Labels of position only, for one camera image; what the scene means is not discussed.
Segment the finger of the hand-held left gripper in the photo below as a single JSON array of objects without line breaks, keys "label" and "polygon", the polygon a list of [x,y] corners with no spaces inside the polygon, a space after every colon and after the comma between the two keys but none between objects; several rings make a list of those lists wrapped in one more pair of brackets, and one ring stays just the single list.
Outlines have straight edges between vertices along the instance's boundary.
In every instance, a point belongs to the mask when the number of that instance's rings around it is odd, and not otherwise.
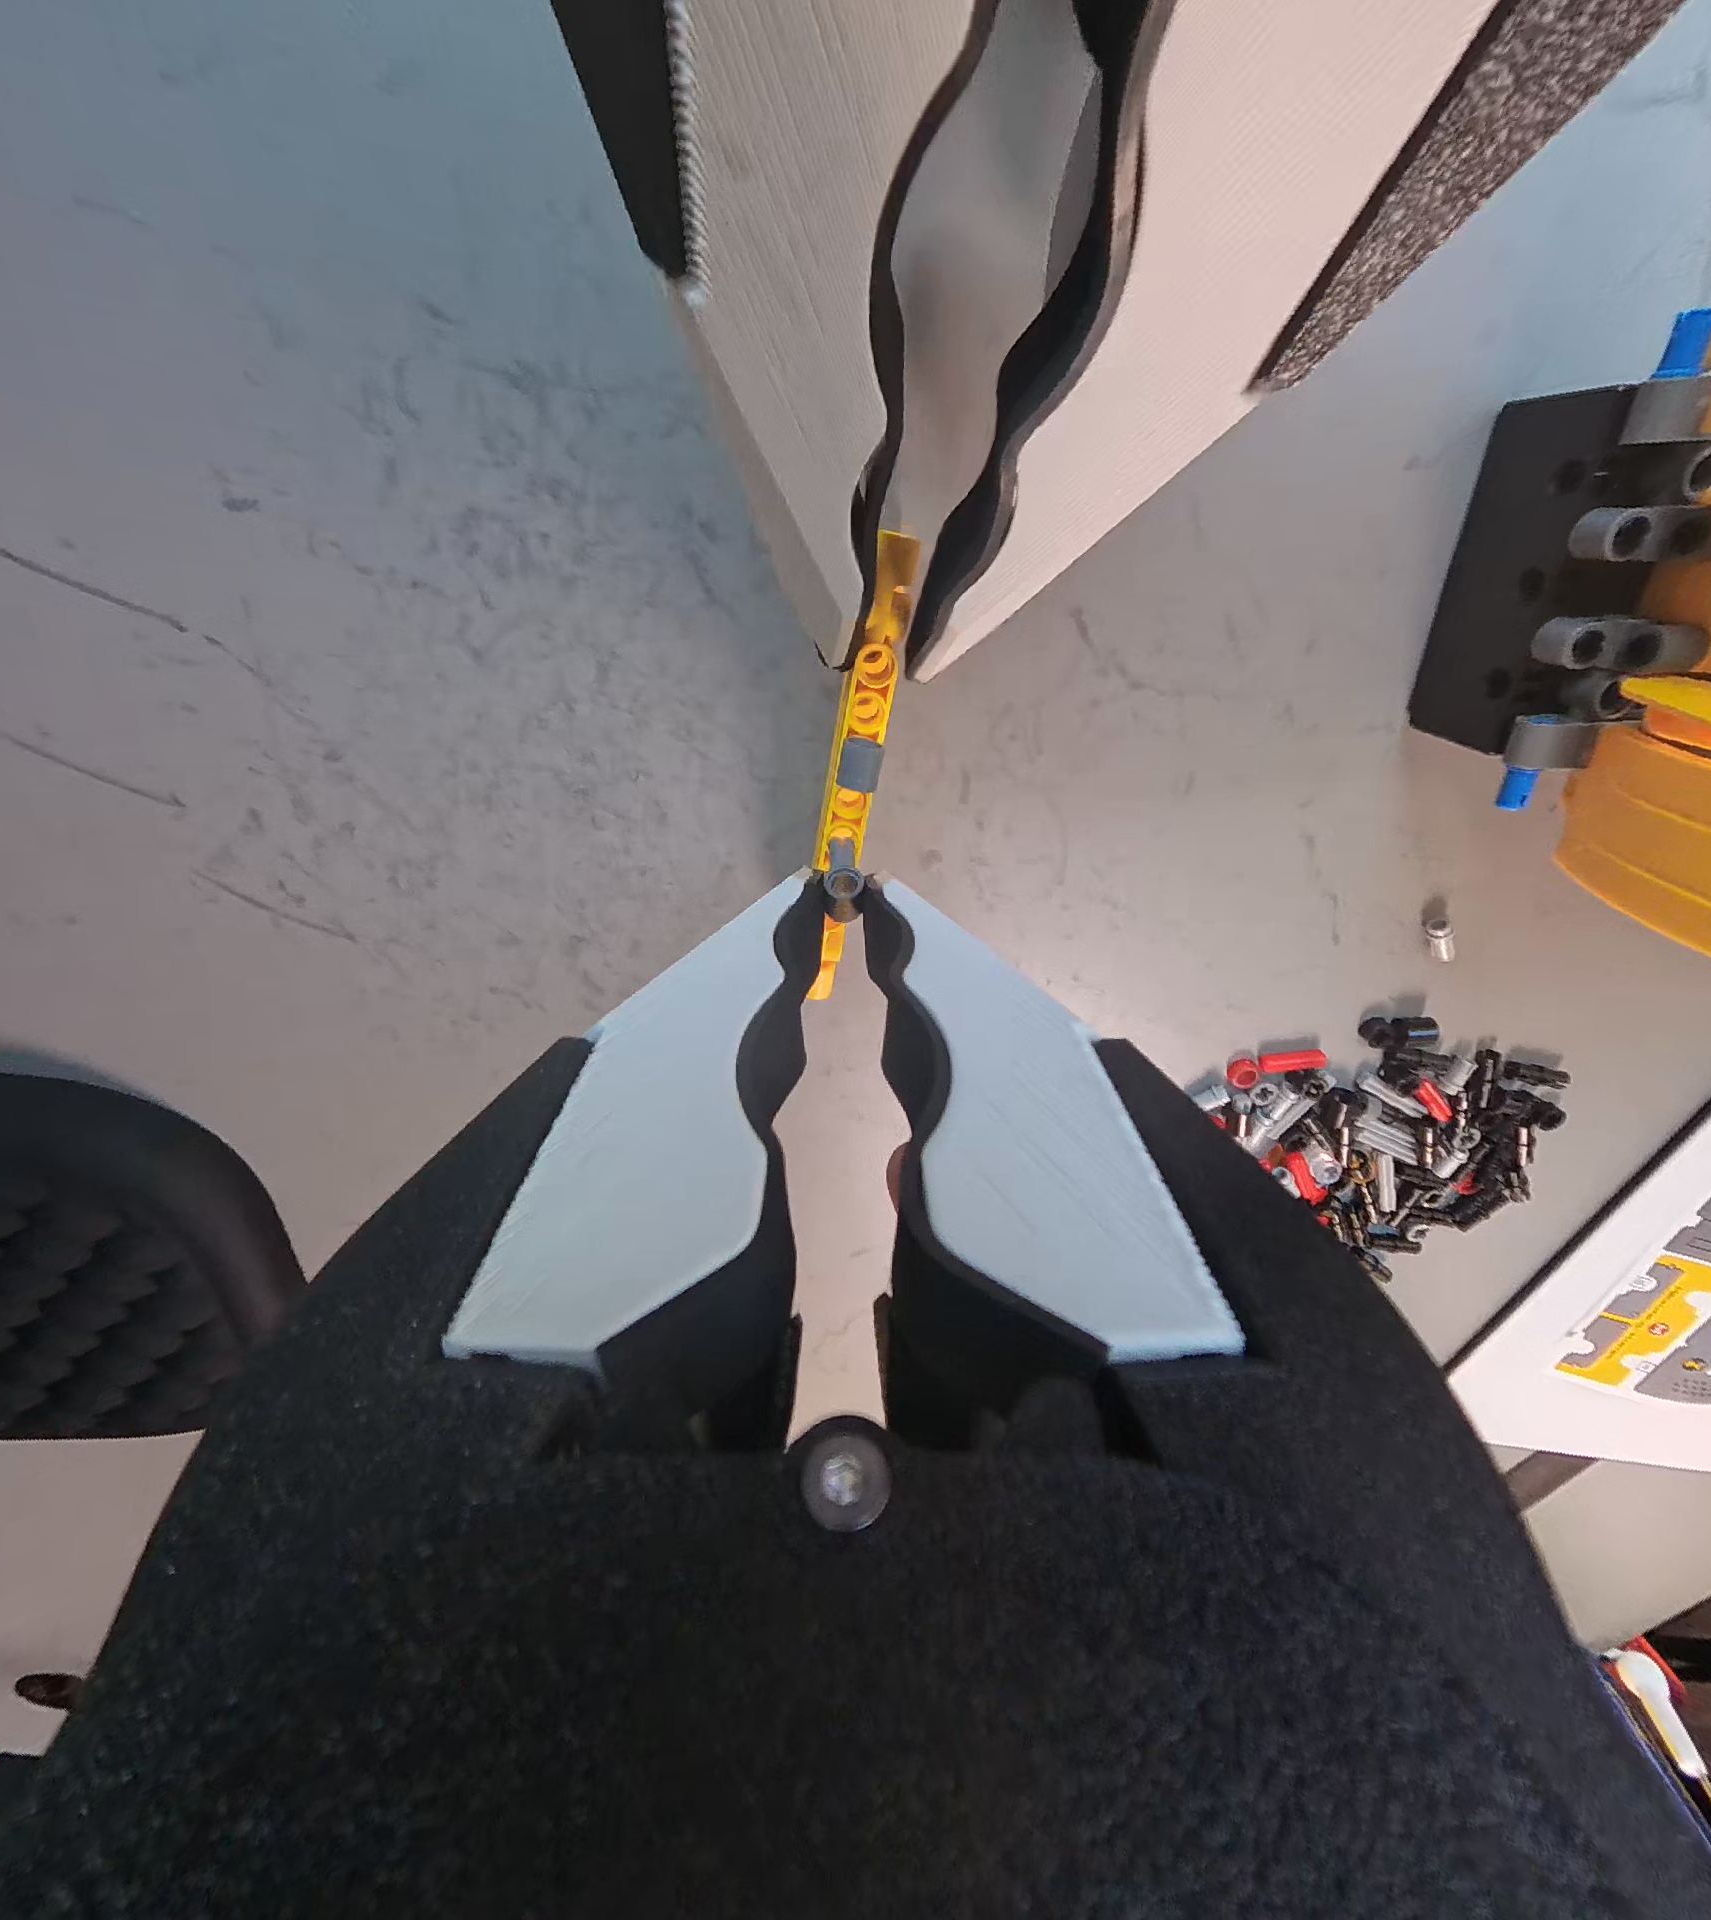
[{"label": "finger of the hand-held left gripper", "polygon": [[1489,3],[1177,5],[1115,319],[1017,454],[1011,534],[913,668],[981,644],[1253,407],[1255,373]]},{"label": "finger of the hand-held left gripper", "polygon": [[803,642],[865,608],[853,499],[931,538],[991,435],[991,298],[945,121],[999,5],[666,5],[690,267],[680,324]]}]

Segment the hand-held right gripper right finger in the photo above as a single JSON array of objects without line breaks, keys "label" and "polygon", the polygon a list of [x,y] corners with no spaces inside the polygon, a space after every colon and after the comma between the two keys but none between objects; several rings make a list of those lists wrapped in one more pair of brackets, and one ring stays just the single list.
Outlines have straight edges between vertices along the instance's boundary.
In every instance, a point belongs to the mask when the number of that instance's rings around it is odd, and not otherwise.
[{"label": "hand-held right gripper right finger", "polygon": [[961,1451],[1033,1389],[1237,1364],[1247,1338],[1117,1090],[1101,1037],[897,880],[865,900],[881,1069],[907,1122],[887,1426]]}]

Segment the long yellow lego beam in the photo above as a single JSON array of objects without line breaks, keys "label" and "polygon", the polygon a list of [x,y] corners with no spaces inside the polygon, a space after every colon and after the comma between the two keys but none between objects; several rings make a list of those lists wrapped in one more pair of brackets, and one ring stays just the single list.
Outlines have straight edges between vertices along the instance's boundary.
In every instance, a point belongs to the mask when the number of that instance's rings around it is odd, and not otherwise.
[{"label": "long yellow lego beam", "polygon": [[[835,790],[833,772],[845,735],[873,739],[883,746],[887,743],[891,711],[907,662],[917,566],[919,543],[915,538],[893,531],[879,532],[871,603],[841,675],[813,849],[819,880],[829,867],[839,864],[853,864],[863,872],[875,793],[849,794]],[[809,989],[809,1000],[825,1000],[833,994],[847,927],[831,924],[823,914],[819,973]]]}]

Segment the pile of lego pins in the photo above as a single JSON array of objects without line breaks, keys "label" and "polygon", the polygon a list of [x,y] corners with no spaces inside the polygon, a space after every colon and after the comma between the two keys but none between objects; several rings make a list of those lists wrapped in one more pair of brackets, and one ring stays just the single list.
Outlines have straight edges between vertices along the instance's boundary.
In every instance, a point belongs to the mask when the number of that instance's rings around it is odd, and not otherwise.
[{"label": "pile of lego pins", "polygon": [[1389,1285],[1399,1262],[1531,1200],[1571,1073],[1487,1040],[1447,1051],[1425,1015],[1371,1015],[1355,1037],[1361,1059],[1347,1070],[1319,1046],[1243,1051],[1187,1094]]}]

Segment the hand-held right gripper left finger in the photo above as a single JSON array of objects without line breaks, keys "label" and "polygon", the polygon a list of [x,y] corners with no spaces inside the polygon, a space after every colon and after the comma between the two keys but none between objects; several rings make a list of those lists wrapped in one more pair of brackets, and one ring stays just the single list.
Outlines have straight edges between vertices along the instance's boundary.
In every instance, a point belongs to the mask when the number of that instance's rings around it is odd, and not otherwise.
[{"label": "hand-held right gripper left finger", "polygon": [[795,1293],[776,1119],[817,960],[819,883],[787,876],[590,1030],[444,1357],[586,1378],[638,1430],[785,1429],[768,1409]]}]

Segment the yellow lego robot model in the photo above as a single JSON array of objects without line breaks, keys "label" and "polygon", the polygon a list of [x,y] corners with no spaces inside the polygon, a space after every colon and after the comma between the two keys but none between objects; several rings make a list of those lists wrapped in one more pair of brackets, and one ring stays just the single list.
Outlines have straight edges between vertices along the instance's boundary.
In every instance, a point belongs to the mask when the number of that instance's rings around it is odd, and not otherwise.
[{"label": "yellow lego robot model", "polygon": [[1497,413],[1405,723],[1503,812],[1557,781],[1561,874],[1711,960],[1711,306],[1635,384]]}]

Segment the black mesh elbow pad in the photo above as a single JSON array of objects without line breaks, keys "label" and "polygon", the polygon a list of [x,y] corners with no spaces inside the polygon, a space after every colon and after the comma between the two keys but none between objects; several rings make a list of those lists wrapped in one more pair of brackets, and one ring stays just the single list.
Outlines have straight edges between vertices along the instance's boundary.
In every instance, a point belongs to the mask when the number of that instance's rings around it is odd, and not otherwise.
[{"label": "black mesh elbow pad", "polygon": [[0,1445],[206,1429],[304,1286],[266,1186],[214,1132],[0,1070]]}]

